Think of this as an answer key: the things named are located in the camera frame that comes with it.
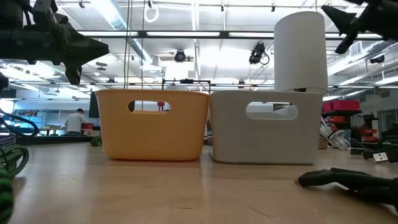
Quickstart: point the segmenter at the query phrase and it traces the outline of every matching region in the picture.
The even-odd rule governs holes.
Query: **workbench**
[[[398,164],[338,149],[319,150],[314,166],[261,166],[215,163],[208,146],[189,162],[112,161],[88,142],[28,148],[10,223],[398,223],[392,206],[294,182],[331,167],[398,177]]]

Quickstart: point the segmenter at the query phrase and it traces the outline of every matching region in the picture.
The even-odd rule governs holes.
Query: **red object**
[[[323,112],[332,111],[332,110],[333,110],[333,104],[331,102],[323,103],[322,105]]]
[[[159,111],[163,111],[164,105],[165,105],[165,103],[163,101],[157,102],[157,106],[159,107]]]
[[[377,133],[377,130],[375,130],[375,129],[362,129],[361,132],[362,132],[363,135],[365,135],[365,134],[375,134],[375,133]]]
[[[329,121],[332,122],[332,123],[345,122],[346,118],[344,116],[334,116]]]
[[[362,136],[362,141],[375,141],[377,139],[378,138],[374,136]]]
[[[334,124],[332,124],[332,125],[330,126],[330,129],[331,129],[332,131],[337,131],[337,127],[336,127]]]
[[[93,123],[85,123],[85,124],[81,124],[81,128],[82,129],[93,129],[94,124]]]
[[[323,103],[322,111],[333,110],[360,110],[358,100],[335,100],[332,102]]]
[[[360,110],[358,100],[336,100],[331,103],[333,110]]]

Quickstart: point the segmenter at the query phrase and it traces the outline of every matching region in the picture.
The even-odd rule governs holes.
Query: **bin handle cutout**
[[[246,114],[251,119],[295,119],[298,109],[285,102],[250,102]]]

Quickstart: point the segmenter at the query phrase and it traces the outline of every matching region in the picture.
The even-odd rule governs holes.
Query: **security camera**
[[[268,58],[268,61],[266,63],[261,62],[261,59],[264,56]],[[254,49],[252,50],[249,57],[249,63],[251,65],[255,65],[257,63],[267,65],[269,63],[269,56],[266,53],[266,47],[264,46],[264,43],[258,42],[256,46],[254,46]]]
[[[383,63],[385,60],[384,55],[382,56],[378,56],[376,58],[372,58],[371,60],[369,60],[370,63]]]
[[[174,55],[174,60],[176,62],[183,62],[187,56],[184,54],[183,50],[178,50],[177,53]]]

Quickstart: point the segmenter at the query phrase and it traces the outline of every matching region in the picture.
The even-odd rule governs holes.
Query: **fluorescent light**
[[[261,88],[263,88],[263,87],[269,87],[269,88],[275,88],[275,85],[257,85],[257,87],[261,87]]]
[[[268,37],[274,38],[273,32],[230,32],[230,37]]]
[[[344,39],[346,34],[339,36],[339,33],[326,33],[326,38]],[[357,39],[381,39],[382,36],[377,34],[358,34]]]
[[[324,96],[323,101],[329,101],[339,98],[340,96]]]
[[[379,88],[398,88],[398,86],[379,86]]]
[[[151,37],[218,37],[220,32],[147,32]]]
[[[355,91],[355,92],[353,92],[353,93],[348,93],[347,95],[345,95],[345,96],[353,96],[353,95],[357,95],[358,93],[362,93],[362,92],[364,92],[365,90],[359,90],[359,91]]]
[[[251,87],[250,84],[216,84],[216,86],[220,87]]]
[[[56,99],[56,98],[18,98],[14,100],[36,100],[36,101],[43,101],[43,100],[51,100],[51,101],[89,101],[90,99]]]
[[[51,84],[50,82],[30,82],[30,81],[26,81],[26,82],[11,82],[11,84],[17,84],[17,85],[21,85],[21,84],[31,84],[31,85],[45,85],[45,84]]]
[[[79,34],[90,37],[126,37],[126,31],[78,31]],[[137,37],[138,32],[128,33],[131,37]]]
[[[13,101],[13,100],[20,100],[20,98],[1,98],[0,101]]]
[[[373,86],[338,86],[338,88],[374,88]]]
[[[380,81],[376,82],[376,85],[384,85],[384,84],[393,83],[393,82],[398,82],[398,76],[389,77],[389,78],[380,80]]]

